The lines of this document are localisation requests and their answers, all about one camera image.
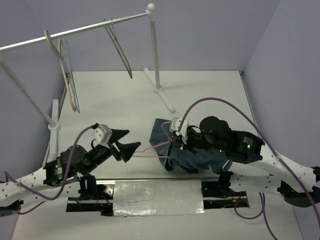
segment white table surface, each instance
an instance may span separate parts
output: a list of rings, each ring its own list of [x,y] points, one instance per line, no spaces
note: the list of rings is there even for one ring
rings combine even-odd
[[[114,129],[129,129],[122,143],[141,141],[141,149],[149,147],[155,118],[171,120],[182,117],[186,109],[204,97],[230,101],[252,119],[250,107],[237,71],[161,71],[161,84],[176,108],[172,114],[142,71],[134,71],[129,79],[124,71],[74,72],[80,111],[71,110],[68,99],[63,105],[59,132],[59,152],[72,145],[78,133],[95,122]],[[226,120],[234,130],[256,134],[235,110],[220,102],[203,102],[188,119],[199,125],[207,116]],[[90,149],[93,133],[87,132],[79,144]],[[152,150],[146,153],[156,156]],[[236,165],[238,173],[265,175],[254,167]],[[129,162],[108,159],[92,172],[97,179],[184,178],[181,170],[166,172],[156,158],[132,158]],[[199,176],[215,176],[204,171]],[[261,209],[259,195],[248,192],[250,208],[240,213],[253,216]],[[281,239],[301,240],[292,207],[282,198],[266,195],[266,214],[274,234]],[[244,220],[233,209],[211,209],[204,214],[186,216],[103,217],[98,212],[66,212],[67,200],[46,202],[37,210],[19,216],[13,240],[126,239],[126,240],[271,240],[262,217]]]

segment gray wall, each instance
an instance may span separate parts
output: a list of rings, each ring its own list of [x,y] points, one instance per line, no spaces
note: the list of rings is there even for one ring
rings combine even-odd
[[[279,152],[319,166],[320,1],[281,0],[244,80],[258,125]],[[319,238],[312,207],[294,208],[305,240]]]
[[[280,0],[155,0],[162,70],[244,70]],[[0,1],[0,46],[142,12],[148,0]],[[152,67],[146,17],[114,26],[133,70]],[[104,29],[67,38],[75,71],[124,70]],[[3,54],[48,113],[60,98],[62,74],[46,43]],[[0,69],[0,169],[18,178],[41,166],[47,123]],[[10,239],[17,216],[0,218]]]
[[[51,33],[156,7],[162,70],[244,70],[279,0],[25,0]],[[153,68],[145,17],[116,24],[132,69]],[[75,71],[124,70],[103,28],[67,37]]]
[[[0,46],[43,35],[21,0],[0,1],[0,33]],[[60,99],[63,89],[59,63],[49,47],[40,44],[3,57],[49,113],[52,99]],[[41,166],[49,131],[43,117],[1,68],[0,82],[0,181],[4,181],[4,171],[19,178]],[[0,217],[2,240],[11,239],[17,219],[17,215]]]

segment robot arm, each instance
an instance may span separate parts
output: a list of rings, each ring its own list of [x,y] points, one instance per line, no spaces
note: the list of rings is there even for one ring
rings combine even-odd
[[[141,144],[140,142],[128,144],[118,142],[130,132],[129,130],[110,129],[104,124],[96,124],[92,128],[94,140],[98,145],[90,151],[76,145],[66,185],[59,198],[73,197],[86,200],[97,196],[96,179],[90,173],[111,156],[117,161],[127,162]],[[45,198],[22,187],[22,184],[47,197],[56,196],[63,185],[71,150],[71,147],[68,148],[54,161],[48,162],[29,175],[0,183],[0,217],[17,213],[20,207],[25,208],[46,201]]]
[[[309,207],[311,205],[297,180],[258,136],[246,131],[231,130],[226,121],[214,116],[203,119],[198,131],[194,129],[198,127],[189,126],[187,120],[178,131],[180,123],[180,118],[174,118],[170,130],[175,136],[173,144],[178,145],[181,150],[193,154],[196,151],[225,153],[226,157],[233,162],[254,166],[270,174],[267,176],[238,175],[232,172],[231,167],[228,172],[222,172],[219,176],[218,186],[222,192],[269,193],[282,195],[287,203],[294,206]],[[315,186],[320,179],[320,168],[302,166],[283,155],[281,159],[298,176],[314,202],[320,202],[320,189]]]

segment metal rod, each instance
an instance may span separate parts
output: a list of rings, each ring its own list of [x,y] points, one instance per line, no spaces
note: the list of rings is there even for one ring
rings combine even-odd
[[[160,74],[159,74],[159,57],[158,57],[156,21],[150,21],[150,26],[151,26],[152,49],[153,49],[155,89],[156,90],[160,90],[161,89],[161,85],[160,85]]]
[[[51,34],[50,37],[51,37],[51,39],[58,39],[58,38],[72,35],[72,34],[82,33],[82,32],[88,31],[88,30],[92,30],[92,29],[104,28],[104,27],[109,26],[111,24],[121,23],[121,22],[124,22],[127,20],[140,18],[140,17],[146,16],[146,15],[147,15],[146,12],[141,12],[141,13],[130,15],[130,16],[119,17],[119,18],[115,18],[115,19],[112,19],[109,21],[103,21],[103,22],[99,22],[99,23],[92,24],[89,26],[83,26],[83,27],[72,29],[72,30]],[[0,53],[5,53],[5,52],[11,51],[11,50],[23,48],[23,47],[26,47],[26,46],[29,46],[32,44],[36,44],[36,43],[40,43],[40,42],[44,42],[44,41],[46,41],[45,36],[35,38],[32,40],[28,40],[28,41],[15,43],[15,44],[8,45],[8,46],[3,46],[3,47],[0,47]]]
[[[209,197],[203,197],[204,201],[226,201],[226,200],[233,200],[234,196],[228,196],[228,197],[214,197],[214,196],[209,196]],[[241,197],[242,200],[247,200],[247,196],[243,196]],[[106,200],[104,199],[99,199],[97,200],[78,200],[78,202],[82,203],[82,204],[107,204]],[[114,203],[115,201],[113,199],[108,199],[109,203]],[[121,201],[122,203],[137,203],[139,201],[137,200],[123,200]],[[78,204],[74,199],[68,199],[67,204]]]
[[[9,75],[9,77],[19,87],[19,89],[28,98],[28,100],[32,103],[32,105],[38,110],[38,112],[48,121],[50,126],[55,127],[57,123],[51,119],[51,117],[46,113],[46,111],[34,98],[34,96],[32,96],[31,92],[24,86],[22,81],[18,78],[18,76],[14,73],[14,71],[12,71],[12,69],[8,66],[8,64],[5,62],[2,56],[0,56],[0,67],[6,72],[6,74]]]
[[[117,178],[117,179],[97,179],[97,185],[114,185],[120,181],[182,181],[182,180],[200,180],[201,182],[213,181],[217,182],[219,176],[204,176],[204,177],[166,177],[166,178]]]

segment clothes hanger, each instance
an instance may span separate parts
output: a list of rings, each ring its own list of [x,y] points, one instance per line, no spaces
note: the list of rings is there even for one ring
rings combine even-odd
[[[48,30],[44,30],[44,35],[45,35],[46,41],[49,44],[51,50],[55,53],[55,55],[59,59],[62,74],[63,74],[63,79],[64,79],[64,83],[65,83],[65,88],[66,88],[66,92],[67,92],[67,95],[68,95],[68,98],[69,98],[69,101],[71,104],[71,108],[74,112],[78,111],[78,113],[79,113],[80,109],[79,109],[78,97],[77,97],[77,92],[76,92],[76,87],[75,87],[75,82],[74,82],[74,76],[73,76],[73,73],[71,70],[71,65],[70,65],[68,42],[65,41],[65,43],[67,45],[67,49],[68,49],[66,51],[66,47],[64,46],[62,39],[59,38],[58,49],[56,49],[56,47],[52,43],[52,40],[50,38],[50,33]]]
[[[118,52],[124,66],[125,69],[127,70],[130,78],[132,79],[132,70],[129,64],[129,61],[124,53],[124,51],[122,50],[122,47],[120,46],[120,43],[118,42],[117,36],[116,36],[116,32],[114,29],[114,24],[112,23],[112,18],[111,18],[111,24],[112,24],[112,28],[110,26],[106,26],[105,30],[108,33],[113,45],[115,46],[116,51]]]

